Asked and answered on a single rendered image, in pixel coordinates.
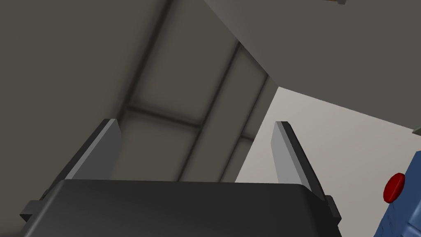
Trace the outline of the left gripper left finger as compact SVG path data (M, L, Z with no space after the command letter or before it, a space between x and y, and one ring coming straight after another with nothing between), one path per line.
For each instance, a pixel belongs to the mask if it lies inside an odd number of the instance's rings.
M59 173L64 179L109 179L122 147L116 119L104 119Z

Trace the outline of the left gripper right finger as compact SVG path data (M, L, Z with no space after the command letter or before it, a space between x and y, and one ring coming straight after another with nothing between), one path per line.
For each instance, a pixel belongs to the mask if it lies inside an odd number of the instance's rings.
M325 192L289 122L275 122L271 150L278 183L303 185L326 201Z

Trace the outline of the red round knob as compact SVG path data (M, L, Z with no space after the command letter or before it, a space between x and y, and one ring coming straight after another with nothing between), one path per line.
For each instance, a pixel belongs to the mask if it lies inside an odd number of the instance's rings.
M396 173L390 177L383 191L383 200L386 203L393 203L400 196L405 185L405 175Z

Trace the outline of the blue cabinet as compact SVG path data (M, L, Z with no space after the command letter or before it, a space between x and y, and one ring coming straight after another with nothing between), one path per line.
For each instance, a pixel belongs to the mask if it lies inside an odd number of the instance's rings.
M373 237L421 237L421 151L404 175L403 191L389 204Z

